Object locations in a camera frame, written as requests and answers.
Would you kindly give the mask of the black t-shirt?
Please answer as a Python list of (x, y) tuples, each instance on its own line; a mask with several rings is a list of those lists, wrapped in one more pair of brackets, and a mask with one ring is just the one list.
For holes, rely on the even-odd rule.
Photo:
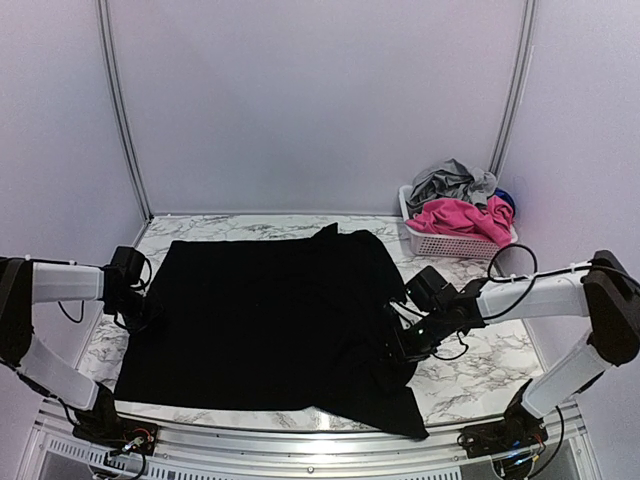
[(151, 289), (162, 313), (132, 335), (116, 399), (211, 410), (315, 407), (427, 437), (395, 360), (389, 306), (404, 282), (372, 233), (336, 225), (303, 239), (174, 241)]

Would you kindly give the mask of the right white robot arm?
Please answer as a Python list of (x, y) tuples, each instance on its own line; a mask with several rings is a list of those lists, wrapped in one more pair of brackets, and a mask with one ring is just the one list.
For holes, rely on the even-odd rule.
[(390, 355), (417, 363), (444, 340), (513, 320), (583, 321), (582, 336), (539, 377), (521, 386), (500, 420), (466, 427), (461, 443), (477, 455), (490, 446), (522, 448), (546, 439), (544, 418), (612, 367), (639, 354), (639, 282), (609, 250), (547, 272), (499, 277), (486, 273), (457, 289), (427, 267), (405, 286), (417, 321), (395, 328)]

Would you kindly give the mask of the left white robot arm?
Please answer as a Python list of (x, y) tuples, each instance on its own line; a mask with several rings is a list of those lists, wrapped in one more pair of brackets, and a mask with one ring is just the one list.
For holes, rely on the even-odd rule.
[(72, 410), (76, 426), (106, 445), (119, 444), (127, 432), (113, 394), (37, 338), (32, 310), (36, 304), (98, 301), (119, 328), (139, 333), (162, 313), (158, 295), (142, 278), (149, 266), (131, 247), (117, 248), (104, 266), (30, 256), (1, 259), (1, 363), (42, 397)]

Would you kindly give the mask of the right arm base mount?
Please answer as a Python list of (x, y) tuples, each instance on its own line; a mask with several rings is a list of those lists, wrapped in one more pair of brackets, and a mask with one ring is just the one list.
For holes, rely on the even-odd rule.
[(457, 443), (468, 458), (477, 458), (541, 446), (547, 439), (548, 433), (541, 421), (511, 417), (466, 426), (461, 430)]

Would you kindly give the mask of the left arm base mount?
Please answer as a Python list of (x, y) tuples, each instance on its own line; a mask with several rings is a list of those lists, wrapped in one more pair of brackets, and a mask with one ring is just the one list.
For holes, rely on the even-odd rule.
[(122, 450), (126, 444), (137, 438), (142, 439), (140, 445), (134, 445), (131, 450), (134, 453), (152, 455), (156, 448), (159, 426), (155, 423), (134, 420), (121, 417), (119, 423), (111, 428), (100, 425), (77, 422), (73, 427), (74, 437), (89, 441), (94, 444)]

